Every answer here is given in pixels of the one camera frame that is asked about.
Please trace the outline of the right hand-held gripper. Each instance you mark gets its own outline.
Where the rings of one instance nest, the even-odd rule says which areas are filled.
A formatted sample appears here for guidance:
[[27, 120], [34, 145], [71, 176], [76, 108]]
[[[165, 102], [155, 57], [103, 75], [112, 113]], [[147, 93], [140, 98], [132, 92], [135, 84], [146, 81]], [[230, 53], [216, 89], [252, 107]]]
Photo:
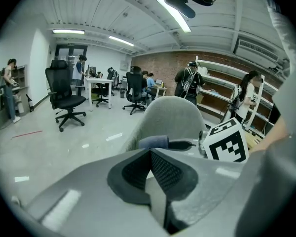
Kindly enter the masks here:
[[200, 131], [199, 144], [193, 139], [170, 140], [168, 150], [225, 162], [245, 163], [249, 158], [245, 134], [236, 118]]

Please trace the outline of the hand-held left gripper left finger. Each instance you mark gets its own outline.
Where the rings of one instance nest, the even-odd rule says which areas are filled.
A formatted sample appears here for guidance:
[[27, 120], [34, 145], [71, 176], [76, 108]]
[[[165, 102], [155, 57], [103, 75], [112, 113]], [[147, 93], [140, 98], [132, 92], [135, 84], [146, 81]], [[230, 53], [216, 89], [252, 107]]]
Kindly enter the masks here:
[[38, 194], [26, 211], [48, 237], [168, 237], [147, 205], [124, 202], [107, 183], [110, 169], [137, 153], [76, 168]]

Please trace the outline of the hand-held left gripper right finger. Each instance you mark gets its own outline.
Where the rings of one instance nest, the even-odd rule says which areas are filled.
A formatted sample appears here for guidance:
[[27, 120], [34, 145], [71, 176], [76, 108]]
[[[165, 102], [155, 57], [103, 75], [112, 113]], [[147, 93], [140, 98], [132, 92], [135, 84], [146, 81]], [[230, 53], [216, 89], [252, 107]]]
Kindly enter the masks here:
[[152, 149], [153, 168], [166, 169], [164, 189], [150, 180], [151, 235], [234, 235], [257, 178], [259, 156], [246, 163], [207, 159], [196, 148], [188, 151]]

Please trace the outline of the dark blue wiping cloth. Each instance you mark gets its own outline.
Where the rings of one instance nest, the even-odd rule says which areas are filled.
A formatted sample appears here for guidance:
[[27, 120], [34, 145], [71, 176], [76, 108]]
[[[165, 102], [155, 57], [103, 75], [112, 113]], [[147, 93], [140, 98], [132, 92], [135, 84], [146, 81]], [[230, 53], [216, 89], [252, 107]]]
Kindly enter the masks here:
[[167, 135], [150, 136], [144, 138], [138, 142], [139, 149], [151, 149], [151, 148], [169, 148], [169, 138]]

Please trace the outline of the grey green armchair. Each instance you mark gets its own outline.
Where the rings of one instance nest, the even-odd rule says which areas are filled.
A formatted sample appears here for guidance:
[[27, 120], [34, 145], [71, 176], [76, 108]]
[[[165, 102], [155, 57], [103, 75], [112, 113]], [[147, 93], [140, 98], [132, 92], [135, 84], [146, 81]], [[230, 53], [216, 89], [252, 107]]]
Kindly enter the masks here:
[[193, 103], [176, 96], [163, 96], [147, 107], [119, 153], [137, 149], [139, 141], [146, 137], [167, 135], [170, 140], [197, 139], [199, 132], [206, 129], [202, 114]]

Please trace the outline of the person's right forearm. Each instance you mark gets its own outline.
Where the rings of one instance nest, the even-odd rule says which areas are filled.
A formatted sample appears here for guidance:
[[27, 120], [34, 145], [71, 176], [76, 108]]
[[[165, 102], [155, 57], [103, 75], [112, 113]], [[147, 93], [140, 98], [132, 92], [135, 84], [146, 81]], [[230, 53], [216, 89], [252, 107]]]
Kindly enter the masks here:
[[251, 155], [255, 152], [264, 151], [274, 142], [284, 139], [287, 136], [289, 136], [289, 132], [285, 120], [280, 116], [268, 134], [257, 145], [249, 150], [249, 154]]

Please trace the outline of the black office chair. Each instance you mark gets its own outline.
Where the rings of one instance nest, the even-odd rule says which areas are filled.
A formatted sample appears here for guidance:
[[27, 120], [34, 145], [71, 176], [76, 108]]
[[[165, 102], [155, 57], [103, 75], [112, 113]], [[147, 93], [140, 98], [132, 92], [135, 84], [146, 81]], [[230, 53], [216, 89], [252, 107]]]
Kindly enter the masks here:
[[130, 71], [126, 73], [127, 79], [127, 91], [125, 93], [126, 99], [131, 103], [131, 105], [123, 106], [122, 109], [132, 108], [130, 115], [138, 109], [141, 111], [146, 110], [146, 103], [142, 98], [142, 70], [138, 66], [132, 66]]
[[86, 101], [81, 95], [73, 95], [71, 89], [71, 73], [65, 60], [52, 60], [50, 67], [45, 69], [46, 79], [50, 91], [48, 92], [52, 109], [65, 110], [67, 113], [55, 117], [60, 132], [63, 132], [63, 125], [70, 119], [85, 126], [77, 116], [86, 116], [86, 112], [74, 112], [74, 108]]
[[[112, 80], [111, 82], [111, 95], [114, 95], [112, 89], [116, 86], [118, 83], [118, 77], [119, 74], [117, 70], [115, 70], [113, 67], [109, 67], [108, 70], [108, 76], [107, 79]], [[95, 86], [92, 86], [91, 93], [96, 94], [98, 97], [98, 100], [96, 102], [96, 107], [99, 107], [100, 103], [109, 103], [108, 97], [109, 94], [109, 83], [95, 83]]]

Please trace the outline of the wooden desk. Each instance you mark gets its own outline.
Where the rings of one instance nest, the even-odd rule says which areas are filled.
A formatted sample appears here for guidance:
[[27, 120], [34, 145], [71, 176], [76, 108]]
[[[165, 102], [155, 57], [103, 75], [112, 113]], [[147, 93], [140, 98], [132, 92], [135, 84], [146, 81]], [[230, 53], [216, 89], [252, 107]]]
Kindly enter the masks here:
[[167, 88], [163, 87], [161, 85], [155, 84], [151, 88], [151, 91], [152, 91], [153, 95], [155, 96], [155, 99], [157, 99], [158, 97], [163, 97], [166, 95]]

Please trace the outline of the person's cream shirt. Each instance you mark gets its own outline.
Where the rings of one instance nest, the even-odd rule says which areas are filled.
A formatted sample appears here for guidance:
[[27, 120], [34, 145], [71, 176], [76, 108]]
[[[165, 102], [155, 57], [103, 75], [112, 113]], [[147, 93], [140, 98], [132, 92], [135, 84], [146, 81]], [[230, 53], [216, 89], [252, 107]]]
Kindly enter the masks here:
[[273, 96], [289, 136], [262, 153], [257, 181], [236, 233], [249, 237], [296, 236], [296, 0], [264, 0], [290, 62], [290, 74]]

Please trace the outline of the white shelving unit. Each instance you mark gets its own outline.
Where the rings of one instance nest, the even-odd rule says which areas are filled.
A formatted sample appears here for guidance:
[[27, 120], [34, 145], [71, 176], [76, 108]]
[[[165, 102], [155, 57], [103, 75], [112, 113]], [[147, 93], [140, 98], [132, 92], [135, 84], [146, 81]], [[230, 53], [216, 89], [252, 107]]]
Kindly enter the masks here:
[[[230, 102], [232, 92], [247, 72], [229, 65], [195, 58], [198, 69], [205, 80], [205, 88], [200, 90], [197, 106], [208, 127], [218, 124]], [[244, 127], [258, 137], [263, 138], [274, 125], [270, 121], [273, 109], [271, 97], [278, 89], [265, 80], [255, 89], [254, 100], [256, 107], [250, 107]]]

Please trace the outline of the white office desk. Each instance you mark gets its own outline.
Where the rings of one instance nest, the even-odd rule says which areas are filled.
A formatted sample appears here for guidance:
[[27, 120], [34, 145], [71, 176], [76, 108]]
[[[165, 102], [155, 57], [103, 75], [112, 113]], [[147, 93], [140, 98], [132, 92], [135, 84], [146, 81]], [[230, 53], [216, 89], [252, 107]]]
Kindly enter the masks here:
[[108, 108], [111, 108], [111, 83], [113, 82], [111, 79], [100, 79], [100, 78], [86, 78], [87, 81], [87, 95], [88, 95], [88, 102], [89, 102], [89, 111], [93, 111], [92, 106], [92, 95], [91, 95], [91, 88], [92, 84], [94, 83], [108, 83], [109, 84], [109, 92], [108, 92]]

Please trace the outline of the dark glass bottle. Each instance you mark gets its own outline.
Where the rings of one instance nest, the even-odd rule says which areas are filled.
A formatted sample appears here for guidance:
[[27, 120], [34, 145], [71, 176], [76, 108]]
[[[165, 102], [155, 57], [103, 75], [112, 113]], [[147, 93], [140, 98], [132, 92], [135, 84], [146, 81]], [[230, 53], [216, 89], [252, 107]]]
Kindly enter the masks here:
[[34, 109], [35, 109], [33, 101], [32, 101], [32, 99], [30, 98], [30, 96], [28, 94], [26, 94], [26, 97], [27, 97], [28, 104], [29, 104], [29, 111], [33, 112]]

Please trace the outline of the long ceiling light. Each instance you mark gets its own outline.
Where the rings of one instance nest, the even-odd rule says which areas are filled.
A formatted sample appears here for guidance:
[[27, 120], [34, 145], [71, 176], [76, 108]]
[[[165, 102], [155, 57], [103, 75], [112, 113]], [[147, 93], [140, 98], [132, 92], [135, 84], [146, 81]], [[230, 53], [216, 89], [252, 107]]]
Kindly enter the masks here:
[[76, 30], [76, 29], [53, 29], [52, 32], [54, 34], [78, 34], [78, 35], [84, 35], [84, 30]]
[[170, 14], [171, 16], [175, 19], [175, 21], [179, 24], [181, 29], [183, 30], [184, 33], [190, 33], [191, 29], [186, 23], [185, 19], [182, 17], [179, 11], [177, 11], [175, 8], [169, 6], [165, 0], [157, 0], [160, 5], [162, 5]]
[[109, 39], [114, 40], [114, 41], [118, 41], [118, 42], [123, 43], [123, 44], [126, 44], [126, 45], [128, 45], [128, 46], [134, 46], [134, 44], [132, 44], [132, 43], [130, 43], [130, 42], [128, 42], [128, 41], [125, 41], [125, 40], [123, 40], [123, 39], [120, 39], [120, 38], [114, 37], [114, 36], [109, 36]]

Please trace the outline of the white air conditioner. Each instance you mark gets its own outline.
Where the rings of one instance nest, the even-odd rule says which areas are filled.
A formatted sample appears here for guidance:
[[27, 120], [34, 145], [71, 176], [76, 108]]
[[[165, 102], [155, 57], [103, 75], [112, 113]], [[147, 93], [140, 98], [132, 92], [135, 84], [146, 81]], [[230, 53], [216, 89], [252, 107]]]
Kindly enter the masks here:
[[278, 56], [255, 42], [238, 38], [234, 54], [264, 68], [274, 68], [278, 65]]

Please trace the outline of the black double door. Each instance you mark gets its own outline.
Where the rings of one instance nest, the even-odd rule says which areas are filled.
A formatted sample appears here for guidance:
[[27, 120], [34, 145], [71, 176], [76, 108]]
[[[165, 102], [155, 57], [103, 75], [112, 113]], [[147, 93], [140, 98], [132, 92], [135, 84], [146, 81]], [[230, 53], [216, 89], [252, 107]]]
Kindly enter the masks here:
[[75, 43], [58, 44], [55, 51], [55, 60], [65, 60], [71, 75], [71, 85], [76, 85], [76, 79], [73, 78], [75, 65], [79, 61], [80, 55], [86, 55], [87, 46]]

